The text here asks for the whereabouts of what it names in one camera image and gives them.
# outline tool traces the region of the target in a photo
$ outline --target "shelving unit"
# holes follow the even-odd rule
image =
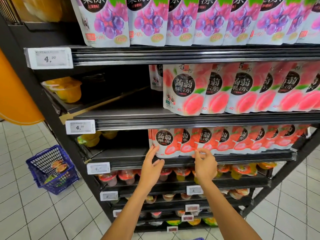
[[[4,18],[0,15],[0,48],[13,69],[21,79],[27,91],[33,98],[39,110],[45,117],[57,141],[69,154],[76,168],[92,191],[111,222],[114,221],[113,210],[121,210],[126,204],[124,197],[130,196],[135,190],[139,177],[132,185],[126,185],[118,180],[118,184],[109,187],[99,181],[96,176],[88,175],[85,161],[88,163],[109,162],[111,170],[140,169],[149,145],[147,141],[132,140],[121,144],[121,138],[134,135],[146,138],[150,128],[188,128],[233,125],[282,125],[282,124],[313,124],[318,126],[320,111],[310,112],[259,112],[248,114],[201,114],[199,116],[179,116],[162,106],[162,93],[151,91],[147,64],[175,64],[175,63],[208,63],[208,62],[236,62],[236,61],[300,61],[320,60],[319,45],[246,45],[246,46],[191,46],[191,47],[142,47],[130,48],[91,48],[83,45],[82,35],[77,23],[23,23],[20,19]],[[32,70],[27,67],[23,48],[67,46],[71,48],[73,69],[64,70]],[[133,69],[139,75],[132,77]],[[121,79],[132,79],[136,86],[130,89],[112,89],[104,91],[106,96],[95,96],[97,87],[86,87],[81,100],[75,104],[62,102],[54,93],[40,85],[41,82],[65,76],[81,79],[87,74],[107,72],[108,83],[121,83]],[[141,103],[141,98],[148,98]],[[120,130],[119,136],[109,140],[103,138],[94,148],[79,145],[75,136],[66,134],[66,120],[95,120],[96,130]],[[294,145],[294,150],[270,150],[259,154],[230,154],[215,155],[218,164],[257,163],[271,161],[286,161],[281,170],[272,177],[270,170],[261,170],[257,176],[243,176],[234,180],[227,173],[221,178],[214,179],[214,183],[221,189],[250,188],[250,194],[241,200],[235,200],[229,195],[227,200],[242,217],[246,217],[277,185],[284,180],[318,145],[320,144],[320,129],[310,137],[301,137]],[[194,166],[194,159],[189,156],[179,156],[165,160],[165,167]],[[186,204],[199,204],[204,211],[199,217],[212,217],[208,212],[206,199],[193,196],[190,200],[182,200],[179,193],[186,193],[186,186],[196,185],[192,174],[183,182],[177,181],[171,174],[167,181],[158,182],[150,195],[158,195],[154,204],[143,204],[142,212],[147,212],[145,218],[138,223],[136,232],[166,230],[169,226],[164,222],[161,226],[151,226],[152,221],[166,221],[180,219],[174,214],[175,210],[183,210]],[[263,188],[253,199],[255,188]],[[104,191],[118,191],[120,201],[111,204],[100,201],[100,193]],[[166,202],[162,194],[176,194],[171,202]],[[151,218],[150,212],[162,211],[159,219]],[[179,229],[204,228],[208,225],[201,222],[191,226],[183,222]]]

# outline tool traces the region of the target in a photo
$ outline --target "yellow oval label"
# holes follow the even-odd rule
[[[297,36],[298,36],[298,33],[297,33],[297,32],[294,32],[294,33],[290,34],[289,40],[293,40],[293,39],[295,39]]]
[[[243,40],[245,40],[246,38],[248,37],[248,34],[247,33],[242,33],[238,36],[237,38],[237,42],[241,42]]]
[[[123,44],[127,42],[128,37],[122,34],[122,35],[116,36],[113,40],[116,44]]]
[[[154,35],[151,37],[151,41],[152,41],[153,43],[157,43],[157,42],[159,42],[159,41],[161,41],[161,40],[163,40],[163,35],[160,34],[160,33],[156,33],[156,34],[154,34]]]
[[[188,41],[192,38],[192,34],[190,33],[183,33],[180,37],[179,40],[180,41]]]
[[[222,39],[222,34],[221,33],[214,33],[210,37],[210,42],[216,42],[218,40]]]
[[[272,41],[278,41],[278,40],[282,39],[284,35],[285,35],[284,32],[276,32],[276,33],[272,36],[271,40],[272,40]]]

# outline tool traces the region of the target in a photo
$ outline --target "price tag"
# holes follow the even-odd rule
[[[25,49],[27,65],[34,70],[73,69],[69,47],[46,47]]]
[[[185,212],[198,212],[200,205],[198,204],[187,204]]]
[[[117,217],[122,210],[113,210],[113,217]]]
[[[110,163],[109,162],[88,163],[87,173],[88,174],[110,173]]]
[[[178,226],[167,226],[167,232],[177,232]]]
[[[194,216],[193,215],[183,215],[181,217],[182,222],[191,222],[194,221]]]
[[[187,195],[201,195],[203,194],[203,190],[200,185],[192,185],[186,187]]]
[[[96,125],[94,120],[67,120],[66,134],[67,135],[82,135],[96,133]]]
[[[118,200],[118,191],[100,192],[100,201]]]

